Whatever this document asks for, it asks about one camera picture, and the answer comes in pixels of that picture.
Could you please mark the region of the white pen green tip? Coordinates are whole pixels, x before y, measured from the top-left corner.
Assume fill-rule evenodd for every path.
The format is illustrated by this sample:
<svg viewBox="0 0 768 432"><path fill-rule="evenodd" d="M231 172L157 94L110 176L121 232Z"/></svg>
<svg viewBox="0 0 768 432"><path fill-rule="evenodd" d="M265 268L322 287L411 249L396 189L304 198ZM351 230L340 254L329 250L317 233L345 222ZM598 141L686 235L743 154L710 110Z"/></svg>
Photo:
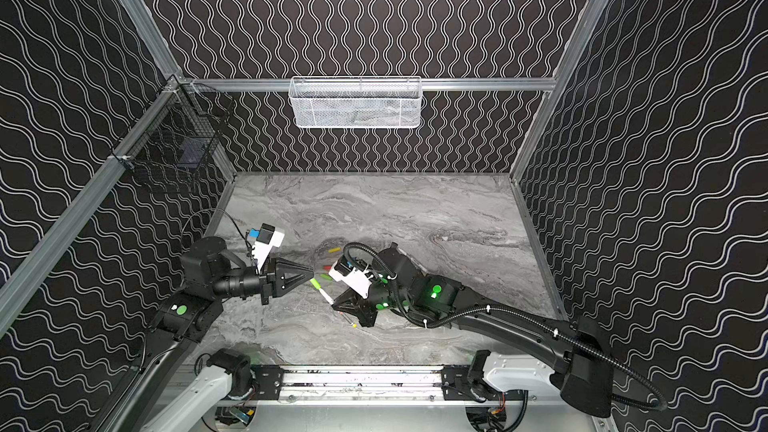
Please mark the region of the white pen green tip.
<svg viewBox="0 0 768 432"><path fill-rule="evenodd" d="M325 292L322 288L317 290L328 304L333 305L334 299L327 292Z"/></svg>

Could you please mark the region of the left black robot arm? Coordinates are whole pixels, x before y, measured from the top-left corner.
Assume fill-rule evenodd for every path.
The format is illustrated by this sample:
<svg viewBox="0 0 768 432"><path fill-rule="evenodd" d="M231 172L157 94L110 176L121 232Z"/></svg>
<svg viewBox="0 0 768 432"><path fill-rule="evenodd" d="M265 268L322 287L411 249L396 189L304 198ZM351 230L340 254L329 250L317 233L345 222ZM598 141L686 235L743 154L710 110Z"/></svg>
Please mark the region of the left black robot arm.
<svg viewBox="0 0 768 432"><path fill-rule="evenodd" d="M217 236L196 241L181 257L184 281L145 330L138 358L107 400L91 431L138 431L178 368L222 314L226 299L257 297L263 305L314 277L313 269L271 254L246 264Z"/></svg>

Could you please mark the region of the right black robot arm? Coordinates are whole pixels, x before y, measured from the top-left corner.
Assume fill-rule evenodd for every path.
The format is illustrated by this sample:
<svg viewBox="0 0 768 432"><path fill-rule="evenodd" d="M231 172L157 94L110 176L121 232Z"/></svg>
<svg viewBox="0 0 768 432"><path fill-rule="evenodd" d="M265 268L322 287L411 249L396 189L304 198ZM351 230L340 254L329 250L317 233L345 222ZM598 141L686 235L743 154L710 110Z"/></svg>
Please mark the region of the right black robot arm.
<svg viewBox="0 0 768 432"><path fill-rule="evenodd" d="M490 299L449 277L427 272L396 245L370 261L345 253L328 271L346 285L333 308L372 327L391 311L422 329L456 327L504 343L551 370L549 383L571 407L609 416L614 371L607 334L592 319L542 317Z"/></svg>

